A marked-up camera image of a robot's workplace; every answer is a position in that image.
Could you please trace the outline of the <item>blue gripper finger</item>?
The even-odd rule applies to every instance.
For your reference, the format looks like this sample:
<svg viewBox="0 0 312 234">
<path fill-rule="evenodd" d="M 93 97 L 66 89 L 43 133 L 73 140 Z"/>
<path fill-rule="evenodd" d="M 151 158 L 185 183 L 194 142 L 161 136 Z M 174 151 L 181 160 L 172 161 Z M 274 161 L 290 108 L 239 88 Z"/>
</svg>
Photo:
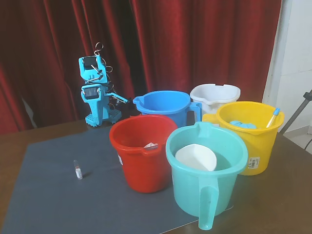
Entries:
<svg viewBox="0 0 312 234">
<path fill-rule="evenodd" d="M 122 102 L 122 103 L 129 103 L 130 102 L 128 99 L 123 98 L 123 97 L 121 97 L 120 95 L 118 95 L 116 93 L 107 93 L 107 96 L 116 99 L 118 102 Z"/>
</svg>

